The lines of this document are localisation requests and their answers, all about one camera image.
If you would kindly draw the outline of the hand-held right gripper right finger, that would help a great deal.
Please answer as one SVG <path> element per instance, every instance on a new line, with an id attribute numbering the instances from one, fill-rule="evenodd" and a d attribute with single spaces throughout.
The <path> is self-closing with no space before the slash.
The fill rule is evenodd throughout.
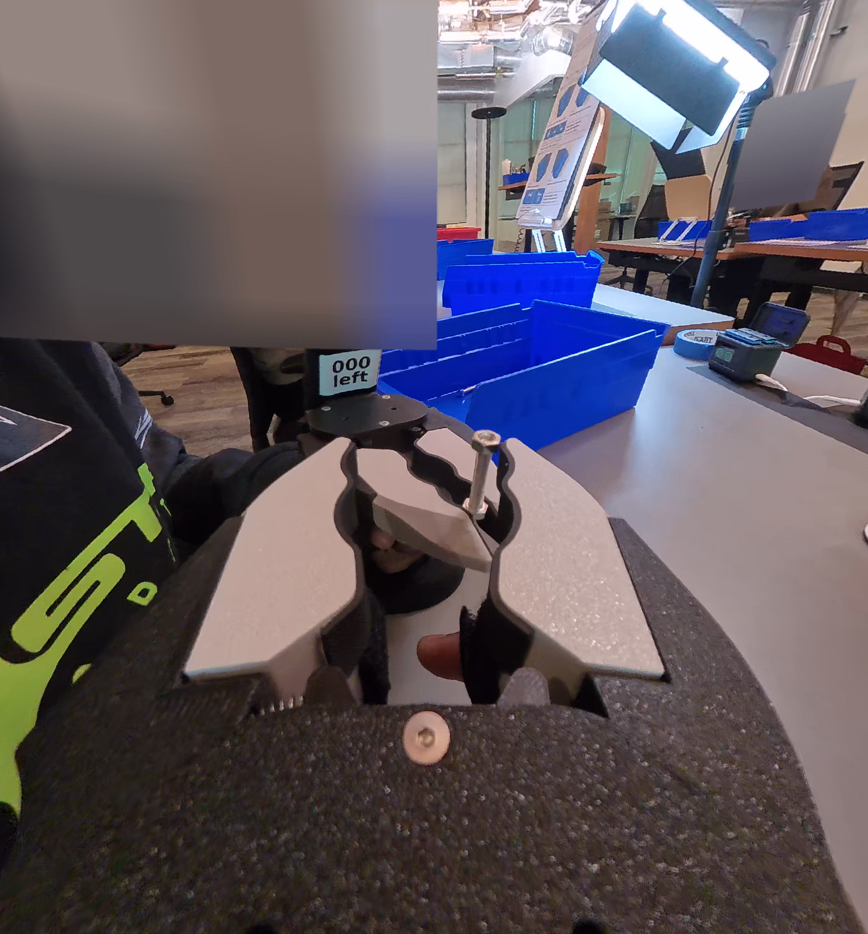
<path id="1" fill-rule="evenodd" d="M 521 669 L 552 702 L 602 704 L 598 676 L 664 681 L 666 670 L 603 507 L 517 439 L 500 447 L 499 544 L 487 596 L 461 613 L 463 680 L 496 703 Z"/>

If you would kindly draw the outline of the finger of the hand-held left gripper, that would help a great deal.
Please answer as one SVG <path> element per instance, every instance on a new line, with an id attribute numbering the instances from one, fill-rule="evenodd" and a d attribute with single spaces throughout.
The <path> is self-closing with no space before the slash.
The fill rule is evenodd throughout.
<path id="1" fill-rule="evenodd" d="M 469 441 L 449 429 L 425 433 L 414 445 L 411 472 L 433 485 L 445 505 L 434 507 L 432 495 L 423 496 L 420 534 L 438 546 L 471 546 L 477 531 L 485 546 L 503 543 L 506 532 L 499 522 L 501 493 L 498 471 L 490 461 L 484 481 L 485 515 L 473 520 L 463 509 L 471 491 L 477 452 Z"/>
<path id="2" fill-rule="evenodd" d="M 360 488 L 372 518 L 397 542 L 452 565 L 487 572 L 492 555 L 470 515 L 410 472 L 406 459 L 389 449 L 358 449 Z"/>

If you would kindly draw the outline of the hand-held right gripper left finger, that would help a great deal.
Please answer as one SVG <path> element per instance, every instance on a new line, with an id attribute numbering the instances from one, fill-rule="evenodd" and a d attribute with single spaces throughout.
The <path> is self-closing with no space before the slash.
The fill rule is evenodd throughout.
<path id="1" fill-rule="evenodd" d="M 389 699 L 381 601 L 357 545 L 356 447 L 335 439 L 248 507 L 184 662 L 192 683 L 263 676 L 301 701 L 311 675 L 338 669 L 368 704 Z"/>

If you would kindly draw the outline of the long steel hex bolt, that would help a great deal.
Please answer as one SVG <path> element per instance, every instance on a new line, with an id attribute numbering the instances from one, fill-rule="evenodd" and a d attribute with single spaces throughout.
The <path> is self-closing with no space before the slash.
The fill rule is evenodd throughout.
<path id="1" fill-rule="evenodd" d="M 472 480 L 470 483 L 470 494 L 463 503 L 463 508 L 475 520 L 480 520 L 487 512 L 485 489 L 488 479 L 489 467 L 492 465 L 493 456 L 488 452 L 477 452 L 474 465 Z"/>

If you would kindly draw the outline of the person's left forearm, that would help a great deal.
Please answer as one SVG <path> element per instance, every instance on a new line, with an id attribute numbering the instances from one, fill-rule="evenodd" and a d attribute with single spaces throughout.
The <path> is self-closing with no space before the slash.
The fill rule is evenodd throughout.
<path id="1" fill-rule="evenodd" d="M 163 495 L 179 558 L 191 556 L 227 520 L 242 515 L 271 484 L 303 461 L 297 442 L 256 453 L 223 449 L 206 458 L 186 456 Z"/>

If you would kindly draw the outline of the person's left hand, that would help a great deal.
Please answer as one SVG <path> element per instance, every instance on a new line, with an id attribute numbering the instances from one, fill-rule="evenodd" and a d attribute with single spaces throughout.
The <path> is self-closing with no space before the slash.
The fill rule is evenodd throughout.
<path id="1" fill-rule="evenodd" d="M 375 574 L 397 575 L 417 565 L 426 557 L 422 551 L 396 540 L 378 527 L 370 531 L 365 558 Z"/>

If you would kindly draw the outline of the person's right hand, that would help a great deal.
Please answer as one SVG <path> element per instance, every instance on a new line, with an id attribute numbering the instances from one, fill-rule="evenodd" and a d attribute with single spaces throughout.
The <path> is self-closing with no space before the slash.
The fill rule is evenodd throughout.
<path id="1" fill-rule="evenodd" d="M 419 639 L 416 656 L 431 674 L 454 682 L 463 681 L 461 634 L 429 634 Z"/>

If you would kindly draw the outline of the black battery charger case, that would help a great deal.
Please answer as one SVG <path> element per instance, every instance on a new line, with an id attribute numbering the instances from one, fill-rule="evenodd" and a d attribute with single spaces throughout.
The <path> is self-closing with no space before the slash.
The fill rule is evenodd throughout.
<path id="1" fill-rule="evenodd" d="M 804 310 L 766 302 L 756 312 L 753 327 L 718 333 L 709 369 L 738 382 L 769 377 L 781 354 L 799 343 L 809 321 Z"/>

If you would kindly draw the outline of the red tool bag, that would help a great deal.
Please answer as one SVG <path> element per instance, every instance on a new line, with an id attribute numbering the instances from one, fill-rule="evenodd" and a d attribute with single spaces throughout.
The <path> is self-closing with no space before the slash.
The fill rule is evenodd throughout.
<path id="1" fill-rule="evenodd" d="M 795 344 L 788 352 L 856 376 L 861 375 L 867 365 L 865 358 L 852 352 L 848 341 L 831 334 L 820 335 L 814 343 Z"/>

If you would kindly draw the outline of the black floor lamp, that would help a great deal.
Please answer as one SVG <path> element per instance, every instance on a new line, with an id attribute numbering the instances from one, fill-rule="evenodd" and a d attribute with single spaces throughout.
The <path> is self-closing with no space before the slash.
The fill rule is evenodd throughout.
<path id="1" fill-rule="evenodd" d="M 491 175 L 492 175 L 492 147 L 494 137 L 494 123 L 506 116 L 506 108 L 489 105 L 477 108 L 472 112 L 472 118 L 482 124 L 484 142 L 484 183 L 483 183 L 483 236 L 490 239 L 491 218 Z"/>

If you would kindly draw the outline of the instruction poster on tan board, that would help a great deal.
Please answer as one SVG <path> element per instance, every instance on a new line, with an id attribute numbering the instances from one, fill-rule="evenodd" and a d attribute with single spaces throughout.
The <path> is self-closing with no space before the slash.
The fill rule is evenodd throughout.
<path id="1" fill-rule="evenodd" d="M 595 10 L 576 35 L 517 212 L 522 228 L 561 230 L 579 201 L 604 123 L 600 102 L 581 88 L 599 62 L 595 47 L 603 12 Z"/>

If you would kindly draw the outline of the black tripod pole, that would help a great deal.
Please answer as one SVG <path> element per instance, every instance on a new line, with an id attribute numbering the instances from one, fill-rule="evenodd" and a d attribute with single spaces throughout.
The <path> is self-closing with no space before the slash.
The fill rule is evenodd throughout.
<path id="1" fill-rule="evenodd" d="M 726 162 L 725 175 L 720 190 L 718 205 L 711 221 L 704 254 L 693 287 L 690 300 L 691 307 L 702 309 L 705 305 L 718 253 L 726 241 L 725 230 L 730 212 L 735 174 L 741 158 L 744 139 L 758 106 L 763 101 L 772 97 L 773 94 L 774 84 L 773 80 L 769 77 L 761 87 L 752 91 L 743 102 L 731 141 L 731 149 Z"/>

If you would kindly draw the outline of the cardboard box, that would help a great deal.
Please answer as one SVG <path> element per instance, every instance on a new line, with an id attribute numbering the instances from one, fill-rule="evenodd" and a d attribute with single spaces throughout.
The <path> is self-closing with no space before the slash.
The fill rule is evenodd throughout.
<path id="1" fill-rule="evenodd" d="M 712 179 L 707 174 L 667 180 L 663 188 L 668 219 L 708 220 L 713 216 Z"/>

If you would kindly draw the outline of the wood-topped office desk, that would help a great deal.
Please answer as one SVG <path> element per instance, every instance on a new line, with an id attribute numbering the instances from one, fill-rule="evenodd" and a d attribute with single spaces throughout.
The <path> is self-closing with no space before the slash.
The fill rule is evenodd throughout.
<path id="1" fill-rule="evenodd" d="M 687 305 L 703 259 L 704 246 L 661 242 L 654 238 L 600 242 L 595 245 L 613 266 L 638 271 L 633 286 L 642 292 L 650 273 L 665 275 L 667 301 Z M 868 294 L 868 273 L 838 272 L 825 263 L 868 263 L 868 244 L 789 240 L 744 242 L 718 253 L 710 285 L 708 308 L 734 317 L 738 304 L 749 308 L 771 296 L 771 288 L 794 291 L 801 287 L 827 287 Z"/>

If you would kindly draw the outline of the studio light panel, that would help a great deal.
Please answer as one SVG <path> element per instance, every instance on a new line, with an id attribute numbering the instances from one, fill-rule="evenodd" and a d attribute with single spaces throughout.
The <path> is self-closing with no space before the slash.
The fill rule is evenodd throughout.
<path id="1" fill-rule="evenodd" d="M 776 58 L 709 2 L 606 2 L 580 91 L 684 153 L 715 145 Z"/>

